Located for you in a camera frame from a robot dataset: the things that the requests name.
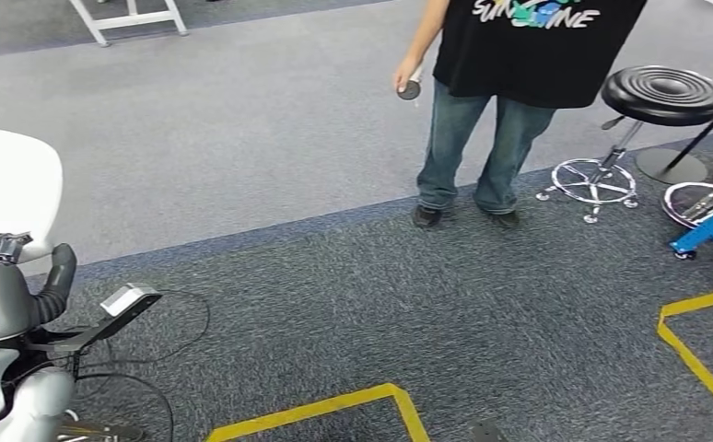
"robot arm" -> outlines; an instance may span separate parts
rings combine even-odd
[[[38,295],[29,292],[17,262],[28,235],[0,235],[0,341],[34,329],[66,310],[77,259],[72,248],[53,250],[53,267]]]

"black cable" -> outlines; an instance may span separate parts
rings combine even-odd
[[[207,303],[207,299],[205,297],[203,297],[202,295],[192,293],[192,292],[186,292],[184,290],[158,290],[158,292],[161,294],[163,294],[163,293],[185,294],[185,295],[189,295],[193,298],[196,298],[196,299],[199,299],[200,301],[202,301],[202,304],[205,306],[205,326],[202,328],[202,331],[200,331],[199,334],[197,334],[190,341],[180,345],[174,351],[170,352],[167,355],[158,357],[156,359],[115,359],[113,357],[112,345],[110,343],[110,340],[105,339],[104,343],[107,345],[107,361],[100,362],[97,364],[81,366],[80,369],[95,368],[98,366],[114,366],[114,365],[118,365],[118,364],[155,364],[155,363],[164,361],[166,359],[169,359],[169,358],[179,354],[180,352],[182,352],[189,346],[199,342],[207,334],[207,332],[210,330],[211,314],[210,314],[210,305]],[[174,425],[175,425],[175,423],[174,423],[174,414],[172,412],[172,407],[169,405],[169,400],[167,399],[167,397],[164,395],[164,393],[158,387],[150,384],[147,381],[142,380],[141,378],[137,378],[137,377],[134,377],[131,375],[125,375],[123,373],[97,373],[97,374],[92,374],[92,375],[83,375],[83,376],[78,377],[77,380],[88,379],[88,378],[104,378],[104,381],[101,383],[101,385],[99,385],[98,388],[96,388],[94,391],[89,393],[88,396],[86,396],[85,398],[82,398],[82,399],[87,399],[87,398],[95,395],[96,393],[100,392],[102,389],[104,389],[104,387],[107,385],[107,383],[110,381],[111,378],[129,378],[129,379],[132,379],[132,380],[139,382],[139,383],[145,385],[146,387],[150,388],[164,402],[164,407],[167,410],[167,415],[169,417],[169,441],[171,442],[174,440]]]
[[[156,359],[114,359],[111,357],[112,353],[112,346],[110,344],[109,340],[105,340],[105,343],[107,344],[107,349],[108,349],[108,360],[104,362],[98,362],[96,364],[88,364],[86,366],[80,367],[80,369],[86,369],[86,368],[96,368],[99,366],[114,366],[118,364],[156,364],[161,361],[167,360],[175,355],[178,355],[180,352],[188,348],[189,346],[199,342],[207,332],[210,330],[210,305],[207,303],[207,299],[203,297],[202,295],[198,295],[192,292],[186,292],[184,290],[158,290],[159,293],[180,293],[180,294],[185,294],[189,295],[195,299],[198,299],[202,301],[202,304],[205,306],[205,326],[202,328],[202,331],[199,332],[193,339],[190,341],[181,344],[177,349],[175,349],[172,352],[169,352],[167,355],[163,355],[161,357],[158,357]]]
[[[92,378],[127,378],[131,379],[134,382],[139,382],[140,384],[146,386],[149,388],[156,396],[158,396],[159,399],[161,399],[161,402],[164,404],[164,409],[167,411],[167,418],[169,421],[169,442],[174,442],[175,440],[175,414],[172,412],[172,406],[169,404],[169,399],[167,399],[167,396],[164,394],[161,389],[156,387],[155,385],[151,384],[150,382],[147,382],[146,380],[142,380],[141,378],[138,378],[136,376],[132,375],[125,375],[123,373],[94,373],[91,375],[83,375],[77,378],[77,380],[84,380],[84,379],[92,379]]]

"stool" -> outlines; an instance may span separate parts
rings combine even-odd
[[[605,123],[603,130],[615,127],[625,118],[633,124],[612,146],[606,159],[577,158],[560,163],[552,170],[553,185],[536,195],[549,200],[549,193],[565,196],[592,206],[584,221],[598,222],[604,204],[622,203],[635,208],[636,180],[616,165],[627,145],[644,123],[661,126],[692,126],[713,119],[713,81],[694,72],[663,66],[623,69],[607,80],[601,90],[603,101],[620,116]],[[564,172],[573,179],[565,180]]]

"yellow floor tape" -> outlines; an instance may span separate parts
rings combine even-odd
[[[397,408],[400,410],[400,415],[403,418],[403,422],[405,422],[405,427],[408,429],[412,442],[430,442],[411,397],[405,390],[394,384],[381,384],[377,387],[335,396],[334,398],[309,403],[284,412],[267,414],[248,421],[222,426],[213,430],[206,442],[225,442],[237,437],[252,435],[278,426],[387,398],[394,398],[397,403]]]
[[[691,311],[700,310],[701,308],[713,307],[713,294],[704,295],[702,297],[694,297],[671,303],[660,310],[660,320],[658,321],[658,334],[663,340],[673,347],[684,363],[690,368],[693,373],[701,379],[701,382],[713,394],[713,375],[712,373],[698,360],[697,357],[687,348],[682,340],[680,340],[673,331],[665,324],[666,318],[674,315],[681,315]]]

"blue jeans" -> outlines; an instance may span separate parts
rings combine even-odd
[[[457,197],[454,176],[462,162],[462,150],[490,98],[453,97],[436,81],[427,160],[416,179],[419,203],[424,207],[451,207]],[[532,140],[549,127],[554,114],[554,109],[497,97],[495,142],[473,195],[479,208],[495,215],[514,211],[517,197],[511,183],[530,152]]]

